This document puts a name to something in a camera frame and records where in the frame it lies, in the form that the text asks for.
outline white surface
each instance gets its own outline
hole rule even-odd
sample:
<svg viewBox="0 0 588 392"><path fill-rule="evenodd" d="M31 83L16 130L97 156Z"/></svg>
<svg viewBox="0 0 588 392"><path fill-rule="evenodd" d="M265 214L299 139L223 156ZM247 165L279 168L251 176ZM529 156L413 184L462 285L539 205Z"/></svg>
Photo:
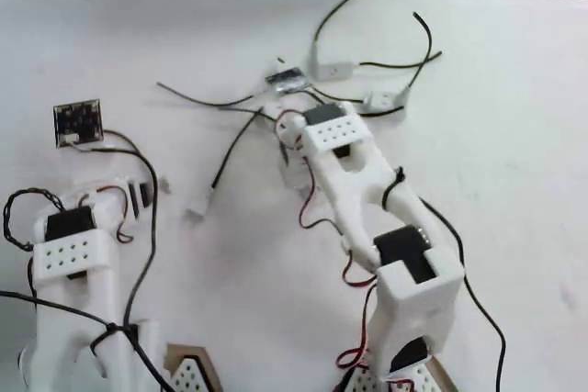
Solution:
<svg viewBox="0 0 588 392"><path fill-rule="evenodd" d="M204 223L186 217L183 195L208 190L248 117L191 106L154 83L209 100L246 95L276 56L304 60L337 1L0 0L0 199L30 185L59 192L74 170L96 175L103 167L92 161L115 161L54 149L51 106L99 97L105 127L136 140L172 191L135 316L159 319L170 342L206 346L228 391L332 390L342 374L334 357L358 339L363 293L341 282L345 257L331 229L298 228L300 199L259 128L236 149ZM353 0L325 28L322 61L419 60L426 41L412 11L445 54L423 71L400 125L368 124L460 231L470 282L508 339L503 389L582 389L588 1ZM410 75L365 69L325 89L395 90ZM16 203L16 236L30 238L44 204ZM369 226L382 232L396 225L388 221ZM127 291L148 250L147 217L138 230L122 249ZM0 286L25 292L28 257L4 245ZM3 388L17 390L15 359L34 313L1 302ZM441 357L459 389L492 390L498 351L462 291Z"/></svg>

